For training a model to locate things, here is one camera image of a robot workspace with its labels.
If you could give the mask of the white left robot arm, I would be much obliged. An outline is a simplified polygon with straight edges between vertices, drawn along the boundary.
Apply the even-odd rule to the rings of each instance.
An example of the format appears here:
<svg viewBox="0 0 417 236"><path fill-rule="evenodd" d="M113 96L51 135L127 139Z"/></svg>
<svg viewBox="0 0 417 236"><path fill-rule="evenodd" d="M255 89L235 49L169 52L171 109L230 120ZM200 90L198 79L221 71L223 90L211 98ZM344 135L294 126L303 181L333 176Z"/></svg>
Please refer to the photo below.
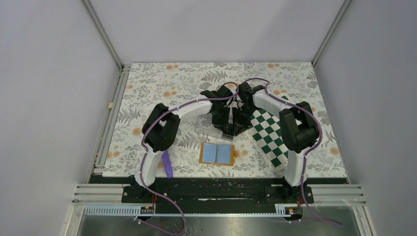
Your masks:
<svg viewBox="0 0 417 236"><path fill-rule="evenodd" d="M140 202L147 202L152 197L157 165L164 151L173 145L179 125L194 117L211 114L214 128L226 136L233 136L233 125L229 123L230 108L227 106L238 94L222 85L218 90L205 90L197 98L174 107L157 104L142 128L141 145L145 155L140 161L138 173L134 175L139 183L134 189L134 196Z"/></svg>

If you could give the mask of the left aluminium frame post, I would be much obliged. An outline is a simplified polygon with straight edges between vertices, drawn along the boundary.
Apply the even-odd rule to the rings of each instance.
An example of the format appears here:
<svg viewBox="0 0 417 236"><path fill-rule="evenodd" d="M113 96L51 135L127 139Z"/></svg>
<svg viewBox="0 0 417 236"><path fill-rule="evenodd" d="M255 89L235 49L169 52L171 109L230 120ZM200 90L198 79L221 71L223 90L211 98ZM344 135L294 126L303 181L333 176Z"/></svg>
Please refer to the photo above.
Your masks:
<svg viewBox="0 0 417 236"><path fill-rule="evenodd" d="M113 43L111 42L103 24L101 23L98 14L96 13L94 6L90 0L81 0L81 3L83 4L88 16L90 17L94 27L96 28L99 37L101 38L105 48L109 52L113 62L115 63L116 67L119 70L124 69L124 63L120 59Z"/></svg>

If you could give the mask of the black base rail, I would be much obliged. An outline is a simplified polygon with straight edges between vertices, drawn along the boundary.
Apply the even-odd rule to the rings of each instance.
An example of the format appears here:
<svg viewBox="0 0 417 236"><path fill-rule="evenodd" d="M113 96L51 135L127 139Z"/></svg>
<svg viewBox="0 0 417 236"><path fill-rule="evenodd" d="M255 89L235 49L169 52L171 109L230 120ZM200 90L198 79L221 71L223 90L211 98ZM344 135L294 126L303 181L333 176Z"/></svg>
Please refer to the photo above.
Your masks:
<svg viewBox="0 0 417 236"><path fill-rule="evenodd" d="M301 187L290 187L282 178L157 178L150 189L167 195L178 207L161 196L154 196L134 183L131 177L93 177L98 187L116 202L142 205L143 213L221 214L274 213L275 205L297 205Z"/></svg>

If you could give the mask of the floral patterned table mat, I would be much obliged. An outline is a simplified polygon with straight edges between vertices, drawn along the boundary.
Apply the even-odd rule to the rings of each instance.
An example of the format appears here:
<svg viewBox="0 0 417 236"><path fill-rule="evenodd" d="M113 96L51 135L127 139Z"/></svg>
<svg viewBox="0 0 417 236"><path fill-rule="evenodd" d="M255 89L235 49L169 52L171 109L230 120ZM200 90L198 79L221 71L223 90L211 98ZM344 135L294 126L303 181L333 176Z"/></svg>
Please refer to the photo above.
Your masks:
<svg viewBox="0 0 417 236"><path fill-rule="evenodd" d="M345 169L331 121L310 62L134 63L123 79L109 135L103 140L91 177L127 177L135 174L144 155L142 127L158 103L176 106L195 99L204 90L226 85L231 90L246 79L252 86L269 81L270 93L294 103L306 101L323 129L323 140L308 154L306 175L310 182L347 183ZM195 132L197 118L179 126L169 149L174 177L280 178L256 151L246 131L232 141L233 166L199 163L201 143L222 143Z"/></svg>

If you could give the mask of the right aluminium frame post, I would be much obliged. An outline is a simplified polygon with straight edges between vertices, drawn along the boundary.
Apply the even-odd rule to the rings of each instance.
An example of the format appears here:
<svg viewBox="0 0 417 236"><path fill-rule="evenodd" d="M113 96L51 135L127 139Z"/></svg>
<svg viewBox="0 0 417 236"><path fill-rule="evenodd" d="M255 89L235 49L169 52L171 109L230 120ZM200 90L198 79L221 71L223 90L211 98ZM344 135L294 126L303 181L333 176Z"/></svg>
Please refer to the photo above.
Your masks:
<svg viewBox="0 0 417 236"><path fill-rule="evenodd" d="M339 24L341 23L344 15L348 11L349 6L351 5L352 0L344 0L342 5L340 6L335 18L333 19L329 29L327 30L318 50L316 51L311 64L315 68L318 64L320 58L322 57L324 51L326 50L327 45L329 44L330 40L332 39L334 33L336 32Z"/></svg>

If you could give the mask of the clear acrylic card box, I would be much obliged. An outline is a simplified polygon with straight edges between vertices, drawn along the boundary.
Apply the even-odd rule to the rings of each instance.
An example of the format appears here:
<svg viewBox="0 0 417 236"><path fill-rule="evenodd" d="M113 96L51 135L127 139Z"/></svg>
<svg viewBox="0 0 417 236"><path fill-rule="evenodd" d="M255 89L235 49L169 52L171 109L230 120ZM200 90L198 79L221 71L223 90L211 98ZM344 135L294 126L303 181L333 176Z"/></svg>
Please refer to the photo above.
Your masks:
<svg viewBox="0 0 417 236"><path fill-rule="evenodd" d="M227 135L214 127L211 114L204 114L197 117L195 132L207 136L209 139L218 139L225 142L232 142L234 140L234 136Z"/></svg>

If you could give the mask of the green white chessboard mat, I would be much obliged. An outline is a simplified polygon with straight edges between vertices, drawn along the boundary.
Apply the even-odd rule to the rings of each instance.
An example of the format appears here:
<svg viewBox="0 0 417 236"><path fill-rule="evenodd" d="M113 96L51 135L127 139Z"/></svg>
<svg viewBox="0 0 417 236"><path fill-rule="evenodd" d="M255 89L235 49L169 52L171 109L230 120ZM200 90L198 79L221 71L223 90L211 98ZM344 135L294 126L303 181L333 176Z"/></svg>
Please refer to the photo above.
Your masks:
<svg viewBox="0 0 417 236"><path fill-rule="evenodd" d="M251 127L246 135L273 173L287 167L288 148L281 136L280 120L264 109L257 108L250 116Z"/></svg>

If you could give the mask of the aluminium frame post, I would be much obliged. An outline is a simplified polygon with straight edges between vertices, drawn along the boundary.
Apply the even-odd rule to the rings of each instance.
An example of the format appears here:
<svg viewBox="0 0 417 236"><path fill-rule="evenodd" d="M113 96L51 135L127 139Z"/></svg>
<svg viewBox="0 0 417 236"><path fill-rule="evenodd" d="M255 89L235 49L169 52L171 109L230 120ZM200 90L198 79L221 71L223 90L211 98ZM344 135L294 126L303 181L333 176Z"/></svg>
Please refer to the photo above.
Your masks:
<svg viewBox="0 0 417 236"><path fill-rule="evenodd" d="M339 24L341 23L344 15L348 11L349 6L351 5L352 0L344 0L342 5L340 6L335 18L333 19L329 29L327 30L318 50L316 51L311 64L315 68L318 64L320 58L322 57L324 51L326 50L327 45L329 44L330 40L332 39L334 33L336 32Z"/></svg>
<svg viewBox="0 0 417 236"><path fill-rule="evenodd" d="M115 63L116 67L119 70L124 69L124 63L120 59L113 43L111 42L103 24L101 23L98 14L96 13L94 6L90 0L81 0L81 3L83 4L88 16L90 17L94 27L96 28L99 37L101 38L105 48L109 52L113 62Z"/></svg>

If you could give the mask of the purple marker pen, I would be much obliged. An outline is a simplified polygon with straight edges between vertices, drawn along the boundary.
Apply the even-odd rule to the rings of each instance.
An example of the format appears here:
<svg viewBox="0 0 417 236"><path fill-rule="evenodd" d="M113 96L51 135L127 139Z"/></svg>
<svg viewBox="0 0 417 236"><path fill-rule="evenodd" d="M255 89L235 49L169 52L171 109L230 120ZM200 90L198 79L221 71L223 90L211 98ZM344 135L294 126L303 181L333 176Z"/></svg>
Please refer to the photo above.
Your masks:
<svg viewBox="0 0 417 236"><path fill-rule="evenodd" d="M167 178L172 179L174 177L174 174L173 174L172 163L171 163L171 160L170 160L170 155L169 155L168 150L165 150L163 152L161 158L162 158L162 161L163 161L164 170L165 170L165 173L167 175Z"/></svg>

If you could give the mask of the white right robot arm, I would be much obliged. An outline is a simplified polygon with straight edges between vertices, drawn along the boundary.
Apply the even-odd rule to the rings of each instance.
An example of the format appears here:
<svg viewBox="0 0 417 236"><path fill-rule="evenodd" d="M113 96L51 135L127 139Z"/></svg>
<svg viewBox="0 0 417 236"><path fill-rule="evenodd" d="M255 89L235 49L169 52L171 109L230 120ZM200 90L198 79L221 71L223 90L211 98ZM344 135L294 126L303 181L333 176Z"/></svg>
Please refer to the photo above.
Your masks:
<svg viewBox="0 0 417 236"><path fill-rule="evenodd" d="M248 82L238 85L238 97L242 105L233 108L233 123L236 133L252 126L251 116L263 109L279 118L281 138L288 149L288 164L284 179L288 185L282 189L284 200L293 203L301 197L300 185L304 183L306 155L322 138L320 125L312 115L307 102L298 104L278 98L265 86L251 87Z"/></svg>

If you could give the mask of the orange leather card holder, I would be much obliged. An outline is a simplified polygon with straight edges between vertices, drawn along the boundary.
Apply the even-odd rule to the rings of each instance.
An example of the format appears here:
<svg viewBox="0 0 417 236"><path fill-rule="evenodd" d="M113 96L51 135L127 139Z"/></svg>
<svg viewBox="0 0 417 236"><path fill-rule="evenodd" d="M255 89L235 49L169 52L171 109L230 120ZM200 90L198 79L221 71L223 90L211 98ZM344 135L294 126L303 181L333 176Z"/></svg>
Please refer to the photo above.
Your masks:
<svg viewBox="0 0 417 236"><path fill-rule="evenodd" d="M233 166L235 156L235 146L232 144L201 143L199 163Z"/></svg>

